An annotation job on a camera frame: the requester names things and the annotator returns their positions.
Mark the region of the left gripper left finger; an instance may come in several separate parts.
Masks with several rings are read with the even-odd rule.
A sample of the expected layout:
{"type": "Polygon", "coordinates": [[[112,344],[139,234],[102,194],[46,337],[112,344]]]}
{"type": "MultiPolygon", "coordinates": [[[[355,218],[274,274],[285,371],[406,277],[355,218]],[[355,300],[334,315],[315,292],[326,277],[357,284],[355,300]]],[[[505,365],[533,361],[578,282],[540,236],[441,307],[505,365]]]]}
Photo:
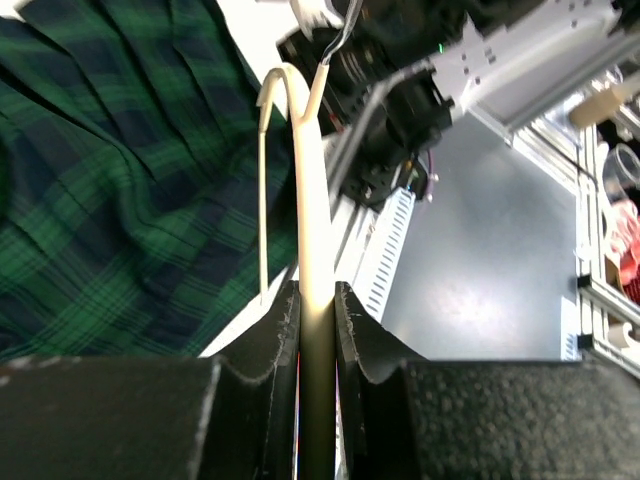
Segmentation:
{"type": "Polygon", "coordinates": [[[1,367],[5,479],[289,479],[300,295],[209,358],[23,357],[1,367]]]}

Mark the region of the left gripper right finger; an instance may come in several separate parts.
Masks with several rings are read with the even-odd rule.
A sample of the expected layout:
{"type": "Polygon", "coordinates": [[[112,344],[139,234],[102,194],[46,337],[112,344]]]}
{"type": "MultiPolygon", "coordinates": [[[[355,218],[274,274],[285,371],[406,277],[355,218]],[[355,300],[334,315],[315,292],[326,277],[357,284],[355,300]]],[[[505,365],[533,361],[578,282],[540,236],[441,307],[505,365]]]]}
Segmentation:
{"type": "Polygon", "coordinates": [[[433,361],[335,287],[352,479],[635,479],[639,383],[611,362],[433,361]]]}

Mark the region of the cream hanger with metal hook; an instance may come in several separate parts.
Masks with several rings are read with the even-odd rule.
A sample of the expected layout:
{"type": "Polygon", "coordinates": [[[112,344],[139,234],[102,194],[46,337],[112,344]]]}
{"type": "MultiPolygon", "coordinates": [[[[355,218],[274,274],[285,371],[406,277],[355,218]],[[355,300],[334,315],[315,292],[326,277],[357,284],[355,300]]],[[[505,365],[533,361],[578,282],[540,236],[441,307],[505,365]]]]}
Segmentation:
{"type": "Polygon", "coordinates": [[[260,292],[268,290],[266,134],[277,86],[287,97],[295,157],[299,292],[298,476],[331,479],[335,467],[336,360],[334,261],[330,202],[318,111],[329,68],[319,65],[306,83],[289,63],[272,68],[257,99],[260,292]]]}

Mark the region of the dark green plaid skirt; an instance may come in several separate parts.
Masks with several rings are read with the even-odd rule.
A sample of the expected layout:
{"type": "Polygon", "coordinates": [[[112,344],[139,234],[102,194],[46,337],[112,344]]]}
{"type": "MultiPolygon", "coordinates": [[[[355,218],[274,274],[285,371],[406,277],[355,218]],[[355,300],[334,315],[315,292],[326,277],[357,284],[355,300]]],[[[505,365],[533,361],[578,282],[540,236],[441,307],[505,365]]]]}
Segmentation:
{"type": "Polygon", "coordinates": [[[258,292],[258,81],[215,1],[1,22],[1,356],[198,355],[258,292]]]}

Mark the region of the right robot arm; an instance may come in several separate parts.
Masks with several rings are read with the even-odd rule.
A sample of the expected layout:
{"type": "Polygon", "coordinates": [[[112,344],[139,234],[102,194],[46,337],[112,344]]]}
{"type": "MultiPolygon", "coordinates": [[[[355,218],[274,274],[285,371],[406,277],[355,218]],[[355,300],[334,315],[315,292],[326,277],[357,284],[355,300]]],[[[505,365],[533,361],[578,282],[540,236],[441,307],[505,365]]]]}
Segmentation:
{"type": "Polygon", "coordinates": [[[543,66],[634,33],[635,1],[339,1],[342,28],[314,26],[279,41],[282,59],[306,79],[330,43],[319,121],[324,133],[353,128],[341,192],[380,209],[397,168],[499,89],[523,79],[549,87],[543,66]]]}

